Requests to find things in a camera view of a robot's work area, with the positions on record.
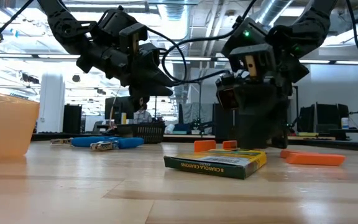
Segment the white column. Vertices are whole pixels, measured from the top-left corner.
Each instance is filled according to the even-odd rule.
[[[190,84],[187,93],[187,103],[198,103],[200,100],[200,86],[198,84]]]
[[[37,132],[62,132],[65,108],[65,82],[60,71],[47,71],[42,75],[40,113]]]

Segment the wood grain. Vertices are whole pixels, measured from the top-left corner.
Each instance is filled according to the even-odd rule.
[[[0,161],[0,223],[358,223],[358,152],[341,167],[268,162],[246,180],[166,169],[163,155],[191,144],[90,152],[31,144]]]

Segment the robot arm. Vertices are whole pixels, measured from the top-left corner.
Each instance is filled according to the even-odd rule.
[[[53,36],[63,48],[80,55],[76,65],[85,73],[92,67],[129,86],[131,96],[170,96],[173,86],[159,68],[159,49],[147,40],[147,27],[119,6],[109,9],[100,21],[78,21],[61,0],[38,0],[48,17]]]
[[[288,95],[292,83],[309,73],[299,58],[324,42],[336,2],[311,0],[293,25],[275,26],[269,32],[250,18],[238,18],[222,54],[232,71],[245,70],[249,75],[221,77],[216,95],[224,109],[239,112],[239,147],[265,148],[270,139],[275,147],[287,146]]]
[[[268,36],[270,40],[278,43],[282,38],[275,32],[282,31],[287,35],[288,43],[293,45],[293,53],[297,58],[316,50],[323,44],[331,25],[329,16],[338,0],[311,0],[303,10],[301,16],[289,27],[276,26]]]

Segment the orange block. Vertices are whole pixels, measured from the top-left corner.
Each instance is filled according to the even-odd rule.
[[[210,149],[216,149],[214,140],[194,141],[194,152],[204,152]]]
[[[305,152],[305,151],[295,151],[295,150],[283,149],[283,150],[281,150],[280,157],[285,159],[285,158],[287,158],[291,153],[318,154],[318,152]]]
[[[289,164],[339,166],[345,161],[345,158],[343,155],[336,154],[290,153],[285,162]]]
[[[224,141],[223,142],[223,149],[237,149],[237,141]]]

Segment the crayola crayons box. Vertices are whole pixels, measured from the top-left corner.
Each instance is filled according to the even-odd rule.
[[[212,149],[195,154],[164,156],[165,167],[199,174],[245,179],[266,163],[266,153]]]

